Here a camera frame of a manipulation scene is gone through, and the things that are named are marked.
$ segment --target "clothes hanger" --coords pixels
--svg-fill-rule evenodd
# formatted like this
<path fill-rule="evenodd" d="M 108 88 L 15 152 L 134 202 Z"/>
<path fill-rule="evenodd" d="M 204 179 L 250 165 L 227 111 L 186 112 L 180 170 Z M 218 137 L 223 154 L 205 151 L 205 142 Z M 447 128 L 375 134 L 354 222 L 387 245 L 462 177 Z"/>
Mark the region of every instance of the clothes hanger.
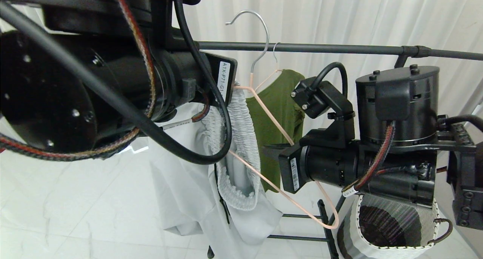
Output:
<path fill-rule="evenodd" d="M 278 66 L 278 59 L 277 59 L 277 56 L 275 55 L 275 47 L 277 46 L 277 44 L 279 44 L 280 42 L 277 42 L 275 43 L 275 45 L 273 46 L 273 57 L 275 58 L 275 62 L 277 64 L 277 67 L 276 69 L 271 73 L 271 75 L 269 75 L 267 78 L 265 78 L 265 80 L 263 80 L 263 82 L 260 83 L 260 85 L 258 85 L 257 87 L 255 87 L 255 91 L 257 91 L 257 89 L 259 89 L 263 84 L 264 82 L 267 82 L 268 79 L 270 79 L 270 77 L 272 77 L 275 73 L 277 72 L 281 72 L 282 70 L 279 68 Z"/>
<path fill-rule="evenodd" d="M 252 68 L 250 70 L 250 86 L 249 87 L 243 87 L 243 86 L 236 86 L 235 89 L 243 89 L 243 90 L 248 90 L 250 91 L 252 94 L 253 94 L 253 97 L 255 97 L 256 101 L 260 104 L 260 106 L 262 107 L 263 111 L 265 111 L 265 113 L 267 114 L 267 116 L 269 116 L 270 120 L 273 122 L 273 124 L 277 127 L 277 129 L 283 134 L 283 137 L 285 137 L 285 139 L 290 143 L 290 144 L 293 144 L 293 140 L 292 138 L 287 134 L 287 132 L 282 128 L 282 126 L 280 125 L 280 123 L 278 123 L 278 121 L 276 120 L 276 118 L 272 115 L 272 113 L 270 112 L 270 110 L 267 108 L 267 106 L 263 103 L 263 101 L 260 99 L 260 97 L 258 96 L 258 94 L 255 92 L 255 90 L 253 89 L 253 71 L 255 69 L 255 64 L 260 60 L 260 58 L 262 58 L 262 56 L 265 55 L 265 53 L 267 53 L 267 50 L 268 50 L 268 47 L 269 47 L 269 43 L 270 43 L 270 35 L 269 35 L 269 30 L 267 28 L 267 24 L 265 23 L 265 21 L 262 19 L 262 17 L 260 16 L 259 13 L 253 11 L 253 10 L 242 10 L 240 12 L 238 12 L 238 14 L 233 18 L 233 20 L 231 22 L 226 22 L 225 25 L 231 25 L 235 22 L 235 20 L 240 17 L 240 15 L 244 14 L 244 13 L 251 13 L 253 15 L 255 15 L 263 24 L 263 27 L 265 29 L 265 34 L 267 36 L 267 39 L 265 41 L 265 48 L 262 52 L 262 54 L 257 58 L 255 59 L 255 61 L 253 61 L 252 63 Z"/>
<path fill-rule="evenodd" d="M 260 104 L 260 106 L 262 107 L 262 109 L 265 111 L 265 113 L 267 114 L 267 116 L 269 116 L 269 118 L 271 119 L 271 121 L 276 125 L 277 129 L 283 134 L 283 136 L 285 137 L 285 139 L 288 141 L 288 143 L 292 146 L 294 144 L 293 140 L 289 137 L 289 135 L 287 134 L 287 132 L 281 127 L 281 125 L 278 123 L 278 121 L 276 120 L 276 118 L 272 115 L 272 113 L 269 111 L 269 109 L 267 108 L 267 106 L 265 106 L 265 104 L 262 102 L 262 100 L 260 99 L 260 97 L 258 96 L 257 92 L 253 89 L 253 72 L 254 72 L 254 69 L 255 69 L 255 64 L 257 63 L 258 60 L 260 60 L 260 58 L 262 58 L 262 56 L 265 55 L 265 53 L 267 52 L 268 50 L 268 46 L 269 46 L 269 30 L 267 28 L 267 24 L 265 24 L 264 20 L 262 19 L 262 17 L 259 15 L 259 13 L 253 11 L 253 10 L 242 10 L 240 12 L 238 12 L 238 14 L 233 18 L 233 20 L 231 22 L 227 22 L 225 23 L 225 25 L 231 25 L 233 24 L 233 22 L 235 22 L 235 20 L 243 13 L 252 13 L 253 15 L 257 16 L 258 19 L 262 22 L 263 24 L 263 27 L 265 29 L 265 33 L 267 35 L 267 39 L 266 39 L 266 42 L 265 42 L 265 48 L 262 52 L 262 54 L 253 62 L 252 64 L 252 68 L 251 68 L 251 72 L 250 72 L 250 86 L 249 87 L 243 87 L 243 86 L 235 86 L 235 89 L 243 89 L 243 90 L 248 90 L 250 92 L 252 92 L 253 96 L 255 97 L 256 101 Z M 275 56 L 275 46 L 273 47 L 273 56 Z M 323 226 L 324 228 L 328 228 L 330 230 L 333 230 L 335 228 L 338 228 L 338 225 L 339 225 L 339 216 L 338 216 L 338 213 L 337 213 L 337 210 L 335 209 L 335 206 L 333 204 L 333 202 L 331 201 L 331 199 L 329 198 L 327 192 L 324 190 L 324 188 L 321 186 L 321 184 L 316 181 L 315 183 L 317 184 L 317 187 L 319 187 L 319 190 L 322 192 L 322 194 L 324 195 L 326 201 L 328 202 L 330 208 L 332 209 L 332 212 L 334 213 L 334 217 L 335 217 L 335 220 L 334 220 L 334 223 L 332 225 L 327 225 L 325 223 L 323 223 L 322 221 L 319 221 L 314 215 L 312 215 L 309 211 L 307 211 L 307 209 L 305 209 L 304 207 L 302 207 L 300 204 L 298 204 L 295 200 L 293 200 L 290 196 L 288 196 L 284 191 L 282 191 L 279 187 L 277 187 L 274 183 L 272 183 L 270 180 L 268 180 L 265 176 L 262 175 L 262 173 L 260 173 L 259 171 L 257 171 L 252 165 L 250 165 L 247 161 L 245 161 L 243 158 L 241 158 L 239 155 L 237 155 L 236 153 L 234 153 L 233 151 L 229 150 L 228 151 L 230 154 L 232 154 L 236 159 L 240 160 L 245 166 L 247 166 L 252 172 L 254 172 L 256 175 L 258 175 L 260 178 L 262 178 L 265 182 L 267 182 L 269 185 L 271 185 L 276 191 L 278 191 L 281 195 L 283 195 L 284 197 L 286 197 L 286 199 L 288 199 L 292 204 L 294 204 L 296 207 L 298 207 L 300 210 L 302 210 L 305 214 L 307 214 L 307 216 L 309 216 L 311 219 L 313 219 L 314 221 L 316 221 L 317 223 L 319 223 L 319 225 Z"/>

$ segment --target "black cable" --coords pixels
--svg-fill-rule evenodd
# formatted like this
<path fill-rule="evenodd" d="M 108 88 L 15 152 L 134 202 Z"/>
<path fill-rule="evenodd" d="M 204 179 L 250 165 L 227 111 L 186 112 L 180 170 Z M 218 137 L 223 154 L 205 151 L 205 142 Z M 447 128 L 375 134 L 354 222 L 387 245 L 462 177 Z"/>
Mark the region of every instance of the black cable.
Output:
<path fill-rule="evenodd" d="M 469 122 L 473 124 L 476 128 L 478 128 L 481 132 L 483 132 L 483 120 L 478 118 L 475 115 L 461 115 L 461 116 L 452 116 L 450 118 L 443 118 L 441 119 L 446 124 L 454 124 L 460 122 Z"/>
<path fill-rule="evenodd" d="M 308 89 L 312 92 L 315 92 L 317 90 L 317 87 L 319 87 L 320 82 L 322 82 L 322 79 L 324 79 L 324 77 L 326 77 L 326 75 L 335 68 L 338 68 L 338 70 L 340 71 L 340 76 L 342 78 L 342 94 L 345 98 L 347 98 L 347 72 L 345 71 L 344 65 L 340 62 L 332 62 L 331 64 L 327 65 L 319 73 L 319 75 L 317 75 L 317 77 L 308 87 Z"/>
<path fill-rule="evenodd" d="M 186 22 L 185 17 L 185 10 L 183 9 L 183 0 L 174 0 L 174 10 L 176 10 L 176 18 L 178 19 L 181 34 L 183 35 L 183 38 L 185 39 L 186 44 L 188 45 L 188 48 L 193 55 L 193 58 L 195 58 L 196 63 L 202 70 L 205 80 L 210 86 L 210 89 L 212 90 L 216 101 L 218 101 L 219 108 L 221 109 L 221 114 L 223 115 L 223 120 L 225 122 L 226 137 L 225 143 L 223 144 L 222 149 L 220 149 L 220 153 L 223 153 L 223 156 L 225 156 L 231 146 L 231 121 L 230 115 L 228 114 L 228 109 L 226 107 L 225 101 L 223 100 L 223 97 L 221 96 L 220 91 L 218 90 L 218 86 L 216 85 L 216 82 L 214 81 L 213 76 L 210 73 L 210 70 L 208 70 L 208 67 L 204 63 L 202 55 L 196 47 L 195 41 L 193 40 L 193 37 L 189 32 L 188 23 Z"/>
<path fill-rule="evenodd" d="M 73 54 L 55 41 L 43 28 L 3 0 L 0 1 L 0 17 L 35 41 L 122 116 L 133 122 L 141 131 L 151 137 L 152 140 L 174 155 L 196 164 L 212 164 L 221 160 L 226 155 L 226 152 L 228 152 L 228 149 L 226 149 L 226 152 L 219 151 L 214 155 L 206 156 L 187 149 L 157 127 L 157 125 L 138 110 L 125 96 L 99 79 Z M 231 132 L 229 138 L 230 140 L 226 143 L 228 147 L 231 143 Z"/>

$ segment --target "white cable tag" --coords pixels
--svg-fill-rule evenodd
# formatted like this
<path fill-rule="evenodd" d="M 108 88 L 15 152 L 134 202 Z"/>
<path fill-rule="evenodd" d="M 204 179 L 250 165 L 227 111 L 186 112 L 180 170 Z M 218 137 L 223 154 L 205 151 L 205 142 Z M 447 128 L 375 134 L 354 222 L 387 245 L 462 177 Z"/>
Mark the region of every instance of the white cable tag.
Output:
<path fill-rule="evenodd" d="M 357 191 L 354 189 L 354 187 L 351 187 L 349 190 L 345 190 L 344 192 L 342 192 L 342 195 L 344 197 L 349 197 L 350 195 L 354 195 L 356 193 Z"/>

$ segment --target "basket handle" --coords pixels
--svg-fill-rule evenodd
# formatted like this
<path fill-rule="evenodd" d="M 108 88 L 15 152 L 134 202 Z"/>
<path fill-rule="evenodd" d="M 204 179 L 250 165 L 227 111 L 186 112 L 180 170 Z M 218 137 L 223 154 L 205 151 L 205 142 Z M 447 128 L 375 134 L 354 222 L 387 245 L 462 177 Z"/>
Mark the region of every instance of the basket handle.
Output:
<path fill-rule="evenodd" d="M 435 218 L 434 219 L 434 223 L 441 223 L 441 222 L 448 222 L 448 230 L 442 236 L 440 236 L 436 239 L 429 240 L 428 244 L 430 244 L 430 243 L 437 244 L 437 243 L 445 240 L 446 237 L 448 237 L 451 234 L 451 232 L 452 232 L 452 222 L 447 218 Z"/>

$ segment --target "laundry basket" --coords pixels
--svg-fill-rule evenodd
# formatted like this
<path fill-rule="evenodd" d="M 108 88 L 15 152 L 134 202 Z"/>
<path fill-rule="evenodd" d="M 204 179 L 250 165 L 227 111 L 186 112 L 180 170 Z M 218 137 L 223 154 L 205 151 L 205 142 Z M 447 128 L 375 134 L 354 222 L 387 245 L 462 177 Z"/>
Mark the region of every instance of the laundry basket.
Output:
<path fill-rule="evenodd" d="M 442 221 L 448 222 L 449 228 L 436 239 Z M 364 195 L 345 216 L 337 242 L 345 259 L 413 259 L 451 231 L 452 224 L 440 218 L 436 201 L 429 209 Z"/>

